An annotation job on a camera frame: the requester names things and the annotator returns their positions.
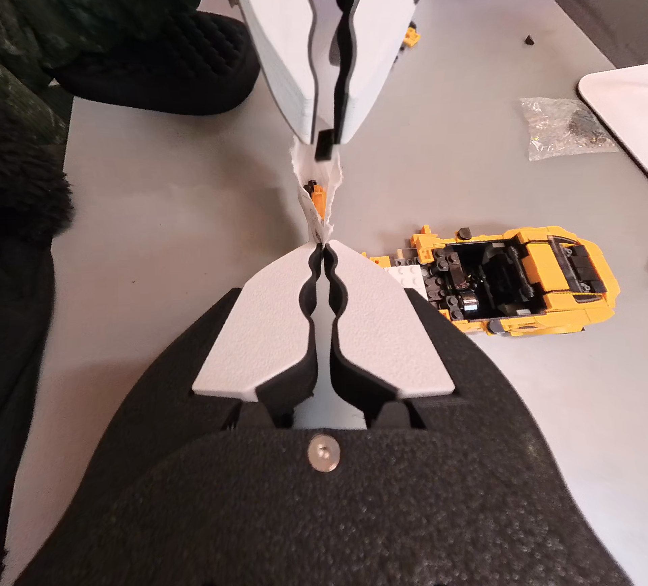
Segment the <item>clear plastic bag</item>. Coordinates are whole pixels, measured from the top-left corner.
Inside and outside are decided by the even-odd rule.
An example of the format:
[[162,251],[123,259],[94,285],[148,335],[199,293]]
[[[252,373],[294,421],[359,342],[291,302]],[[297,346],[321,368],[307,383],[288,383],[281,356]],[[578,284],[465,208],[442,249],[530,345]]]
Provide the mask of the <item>clear plastic bag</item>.
[[528,124],[530,161],[621,151],[586,104],[575,99],[525,97],[520,99]]

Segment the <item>pile of small lego pieces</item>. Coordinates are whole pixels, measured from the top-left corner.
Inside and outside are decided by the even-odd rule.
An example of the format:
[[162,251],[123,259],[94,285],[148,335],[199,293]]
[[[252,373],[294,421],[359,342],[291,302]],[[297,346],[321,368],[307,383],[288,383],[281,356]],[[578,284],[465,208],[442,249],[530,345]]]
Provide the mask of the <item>pile of small lego pieces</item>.
[[406,35],[402,40],[402,43],[399,47],[399,50],[395,56],[394,63],[398,61],[399,56],[404,53],[405,51],[409,51],[412,48],[414,48],[419,40],[421,39],[421,35],[417,31],[417,25],[414,23],[414,21],[411,21],[409,23],[409,26],[406,31]]

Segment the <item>yellow lego car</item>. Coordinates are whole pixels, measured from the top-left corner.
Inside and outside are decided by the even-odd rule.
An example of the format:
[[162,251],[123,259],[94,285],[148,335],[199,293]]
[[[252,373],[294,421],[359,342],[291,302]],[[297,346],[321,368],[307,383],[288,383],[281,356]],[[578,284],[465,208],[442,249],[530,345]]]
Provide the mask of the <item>yellow lego car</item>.
[[601,249],[557,226],[444,239],[424,225],[406,248],[369,260],[466,334],[580,332],[609,320],[620,294]]

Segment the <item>white book stand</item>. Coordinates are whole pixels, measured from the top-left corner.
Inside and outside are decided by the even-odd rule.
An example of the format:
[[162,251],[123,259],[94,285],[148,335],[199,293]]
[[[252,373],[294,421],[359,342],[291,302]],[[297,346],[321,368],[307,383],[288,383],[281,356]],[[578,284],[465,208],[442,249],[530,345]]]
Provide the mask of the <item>white book stand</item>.
[[647,64],[590,73],[578,93],[609,132],[647,172]]

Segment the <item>white paper bag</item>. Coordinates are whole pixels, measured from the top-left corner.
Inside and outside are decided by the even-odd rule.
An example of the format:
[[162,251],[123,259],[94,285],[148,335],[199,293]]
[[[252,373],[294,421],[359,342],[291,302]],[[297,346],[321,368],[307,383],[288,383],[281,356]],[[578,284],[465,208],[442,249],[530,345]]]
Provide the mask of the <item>white paper bag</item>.
[[[325,245],[333,238],[334,225],[332,210],[336,191],[344,180],[340,160],[340,146],[334,145],[330,161],[316,162],[314,160],[315,145],[304,144],[297,137],[290,148],[290,157],[294,175],[297,180],[297,197],[310,233],[310,240],[316,244]],[[325,221],[321,221],[314,208],[311,196],[303,186],[315,180],[327,192],[327,209]]]

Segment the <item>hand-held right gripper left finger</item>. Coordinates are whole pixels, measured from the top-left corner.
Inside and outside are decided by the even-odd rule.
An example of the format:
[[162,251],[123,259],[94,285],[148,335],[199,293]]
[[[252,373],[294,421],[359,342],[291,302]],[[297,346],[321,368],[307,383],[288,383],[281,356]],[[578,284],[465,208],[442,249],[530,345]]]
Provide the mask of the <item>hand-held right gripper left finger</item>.
[[322,246],[307,242],[244,284],[193,394],[262,404],[277,428],[293,428],[296,408],[313,396],[318,379],[312,314],[321,261]]

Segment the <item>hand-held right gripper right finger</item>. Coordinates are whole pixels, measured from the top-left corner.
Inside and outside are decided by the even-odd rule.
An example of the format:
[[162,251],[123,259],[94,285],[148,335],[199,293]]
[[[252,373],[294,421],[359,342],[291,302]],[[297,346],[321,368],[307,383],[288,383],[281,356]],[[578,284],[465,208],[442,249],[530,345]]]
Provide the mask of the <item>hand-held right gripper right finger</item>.
[[446,397],[456,386],[423,316],[430,305],[418,264],[380,266],[339,241],[323,250],[334,312],[330,378],[367,428],[388,403]]

